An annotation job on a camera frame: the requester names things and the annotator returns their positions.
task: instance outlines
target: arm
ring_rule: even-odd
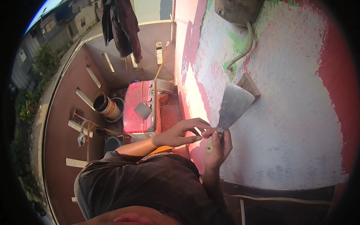
[[[216,129],[208,129],[202,132],[203,138],[208,138]],[[220,187],[220,166],[225,161],[233,146],[231,143],[231,134],[226,130],[223,139],[219,140],[219,135],[214,133],[211,138],[213,151],[205,153],[205,171],[203,177],[203,186],[210,199],[216,203],[223,204],[224,197]]]
[[[154,137],[147,138],[145,140],[120,146],[116,150],[119,154],[144,157],[160,146],[166,145],[170,147],[178,147],[183,144],[194,143],[202,139],[195,130],[195,127],[197,127],[201,132],[204,132],[205,129],[211,128],[206,121],[200,118],[182,120],[163,133],[157,134]],[[185,137],[187,131],[191,131],[196,135]]]

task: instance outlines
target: person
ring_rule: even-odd
[[[74,184],[86,219],[79,224],[235,224],[219,176],[220,166],[233,148],[231,134],[226,130],[220,140],[215,130],[200,118],[182,120],[163,133],[123,145],[90,162]],[[195,135],[185,137],[187,131]],[[205,153],[202,183],[195,164],[176,154],[138,163],[157,147],[177,147],[210,136],[213,151]]]

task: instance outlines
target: hand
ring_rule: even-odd
[[[197,127],[202,133],[205,131],[205,129],[211,128],[208,122],[200,118],[182,120],[167,131],[155,135],[153,143],[157,147],[164,145],[170,147],[178,147],[183,144],[191,144],[196,141],[200,141],[202,137],[195,130],[195,127]],[[187,131],[191,131],[195,135],[185,137]]]
[[[217,128],[207,129],[205,132],[202,132],[201,135],[203,138],[208,138],[212,134],[211,143],[213,151],[211,153],[205,153],[205,171],[219,171],[221,164],[230,154],[233,149],[231,143],[231,134],[227,129],[222,135],[222,139],[219,140],[219,135],[216,131]]]

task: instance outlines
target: yellow hose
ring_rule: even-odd
[[[164,58],[162,59],[162,62],[161,62],[161,65],[160,65],[159,71],[158,71],[158,73],[156,74],[156,77],[155,77],[155,78],[157,78],[157,76],[159,75],[159,72],[160,72],[160,70],[161,70],[162,64],[164,63],[165,56],[166,56],[166,50],[167,50],[167,46],[168,46],[168,45],[169,45],[169,43],[167,43],[167,44],[166,44],[166,47],[165,47],[165,53],[164,53]]]

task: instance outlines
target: dark shirt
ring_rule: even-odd
[[[225,202],[209,199],[192,161],[169,154],[137,164],[140,158],[112,151],[82,169],[74,192],[85,219],[145,206],[173,215],[181,224],[234,224]]]

